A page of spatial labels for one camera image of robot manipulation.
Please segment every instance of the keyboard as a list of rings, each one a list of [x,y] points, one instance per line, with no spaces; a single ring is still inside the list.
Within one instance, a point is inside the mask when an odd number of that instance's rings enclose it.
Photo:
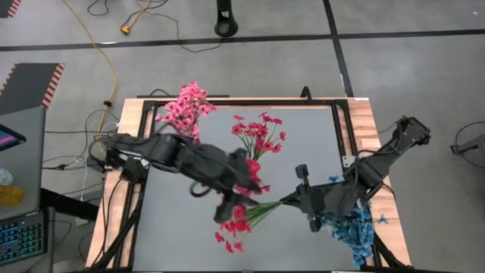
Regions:
[[[0,222],[0,266],[47,251],[47,215],[34,212]]]

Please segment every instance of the gray floor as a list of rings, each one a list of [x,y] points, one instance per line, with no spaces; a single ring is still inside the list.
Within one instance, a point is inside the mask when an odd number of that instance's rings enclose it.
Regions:
[[[70,3],[96,42],[176,39],[173,22],[148,14],[141,16],[129,36],[121,34],[120,24],[136,10],[134,0],[108,1],[110,13],[104,17],[86,13],[91,1]],[[331,4],[340,33],[485,28],[485,4],[480,0],[332,0]],[[184,39],[215,37],[214,6],[215,0],[178,0],[158,12],[180,20]],[[102,1],[93,9],[100,10]],[[234,1],[234,10],[238,36],[329,33],[320,0]],[[0,46],[88,42],[59,0],[23,1],[14,18],[0,20],[0,32]],[[354,93],[371,98],[379,128],[401,115],[413,115],[432,130],[430,145],[410,150],[391,171],[413,265],[482,272],[485,171],[451,155],[449,145],[460,127],[483,120],[485,115],[485,36],[354,39],[342,41],[342,47]],[[294,96],[304,85],[314,96],[345,95],[330,40],[231,43],[197,54],[178,46],[105,52],[120,83],[113,109],[117,116],[125,98],[148,94],[155,88],[176,93],[180,84],[191,80],[199,81],[210,93],[233,97]],[[107,64],[91,49],[0,52],[0,76],[6,77],[16,62],[46,61],[67,65],[48,110],[47,128],[82,130],[88,113],[101,108],[109,95],[111,72]],[[92,117],[89,129],[95,129],[98,118]],[[463,140],[483,129],[477,126],[465,132]],[[389,136],[383,134],[382,141]],[[45,158],[76,155],[83,141],[82,134],[48,135]],[[90,171],[86,185],[99,183],[101,177]],[[84,171],[45,171],[42,184],[66,193],[80,189],[83,178]],[[97,189],[90,194],[99,194]],[[91,230],[92,225],[85,225],[71,231],[58,251],[56,272],[83,267],[77,247]],[[58,237],[66,231],[59,223]],[[89,237],[83,244],[84,255],[88,247]]]

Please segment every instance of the desk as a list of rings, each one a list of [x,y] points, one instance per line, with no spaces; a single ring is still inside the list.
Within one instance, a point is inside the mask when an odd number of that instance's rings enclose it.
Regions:
[[[318,100],[322,99],[342,99],[342,98],[314,98]],[[127,99],[124,103],[123,112],[121,114],[120,119],[120,126],[118,128],[118,133],[129,133],[133,136],[139,134],[140,127],[144,128],[142,132],[145,137],[147,137],[150,133],[151,129],[151,117],[153,115],[152,111],[147,111],[146,115],[146,124],[141,124],[142,115],[143,114],[143,105],[144,101],[170,101],[173,99]],[[212,102],[231,102],[231,101],[257,101],[257,102],[264,102],[264,101],[271,101],[277,100],[280,102],[284,101],[305,101],[305,98],[212,98],[209,99]],[[350,113],[350,119],[352,122],[353,134],[355,135],[355,142],[357,144],[357,148],[360,149],[370,149],[370,150],[377,150],[380,148],[380,141],[379,136],[377,135],[377,129],[374,122],[374,116],[372,115],[371,104],[368,99],[345,99],[347,101]],[[299,107],[299,108],[308,108],[308,107],[315,107],[313,105],[299,105],[299,106],[277,106],[277,105],[261,105],[259,107],[267,108],[267,107]],[[346,129],[346,119],[344,116],[344,112],[339,109],[339,122],[340,127],[343,132],[343,141],[345,143],[345,148],[347,154],[351,154],[350,150],[350,138],[349,132]],[[108,200],[115,184],[117,183],[120,176],[119,171],[112,171],[108,174],[105,183],[105,191],[104,191],[104,198]],[[388,186],[390,186],[389,178],[384,180]],[[117,187],[116,191],[114,192],[113,199],[111,201],[111,207],[109,208],[110,219],[109,225],[107,230],[106,236],[106,244],[105,249],[107,249],[111,243],[113,242],[114,238],[117,236],[118,231],[120,230],[120,223],[122,222],[122,214],[125,208],[125,199],[127,196],[127,189],[128,183],[122,181],[120,185]],[[133,198],[130,204],[130,208],[134,209],[136,204],[139,192],[139,185],[135,186]],[[107,209],[108,202],[105,202],[105,207],[102,209]],[[379,234],[380,238],[383,242],[387,245],[387,247],[393,252],[397,259],[401,262],[409,265],[409,255],[408,250],[404,240],[404,234],[402,233],[401,222],[399,220],[399,215],[396,208],[396,203],[393,199],[393,195],[384,190],[380,190],[377,194],[372,198],[372,208],[371,213],[374,217],[374,220],[377,220],[381,214],[385,214],[386,217],[389,219],[389,224],[377,224],[376,225],[376,232]],[[95,260],[96,256],[99,253],[99,250],[103,244],[103,238],[105,237],[105,231],[103,227],[103,210],[99,209],[98,213],[98,220],[96,221],[94,234],[92,236],[91,247],[89,249],[89,255],[87,258],[86,266],[89,267]],[[132,239],[133,239],[133,229],[127,235],[127,238],[124,242],[124,247],[121,251],[120,257],[120,266],[128,266],[130,262],[130,250],[132,247]]]

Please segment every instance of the yellow cable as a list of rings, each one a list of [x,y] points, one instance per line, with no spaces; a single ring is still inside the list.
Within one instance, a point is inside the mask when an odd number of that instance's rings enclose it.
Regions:
[[[136,23],[138,17],[145,11],[145,9],[147,9],[148,6],[150,6],[150,0],[146,1],[145,6],[142,8],[141,11],[138,12],[138,14],[136,14],[135,19],[133,20],[133,22],[131,22],[131,24],[128,24],[125,27],[121,27],[121,32],[124,33],[124,35],[130,34],[130,28]]]
[[[116,93],[116,87],[117,87],[117,78],[116,78],[116,72],[114,72],[114,67],[113,67],[113,64],[109,61],[109,58],[108,56],[106,56],[106,54],[94,43],[94,40],[92,39],[91,37],[91,33],[89,33],[89,30],[88,28],[86,27],[86,25],[84,25],[84,23],[81,21],[81,19],[79,18],[79,16],[77,15],[77,13],[74,11],[74,9],[72,9],[72,7],[67,3],[66,0],[62,0],[63,3],[66,4],[66,6],[69,8],[70,12],[72,12],[72,14],[74,14],[74,16],[76,17],[77,21],[79,22],[79,24],[83,27],[84,31],[86,32],[86,34],[88,35],[89,37],[89,40],[91,41],[92,43],[92,47],[95,48],[96,50],[99,51],[99,53],[101,53],[101,55],[103,55],[103,57],[105,57],[105,60],[106,62],[109,64],[109,67],[111,68],[111,72],[113,74],[113,88],[111,89],[111,94],[109,95],[109,99],[108,101],[111,102],[111,99],[113,99],[113,96],[114,94]],[[106,105],[105,108],[104,108],[104,111],[102,112],[102,115],[101,115],[101,118],[99,119],[99,126],[98,126],[98,140],[100,139],[101,137],[101,129],[102,129],[102,125],[103,125],[103,121],[105,120],[105,114],[106,114],[106,110],[108,109],[108,106]],[[100,148],[100,150],[102,152],[104,152],[104,150],[102,149],[101,147],[101,144],[99,144],[99,141],[98,141],[98,146]]]

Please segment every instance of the monitor screen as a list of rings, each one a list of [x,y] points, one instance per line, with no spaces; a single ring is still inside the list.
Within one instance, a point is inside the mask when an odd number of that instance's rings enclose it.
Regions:
[[[0,151],[25,143],[25,136],[0,124]]]

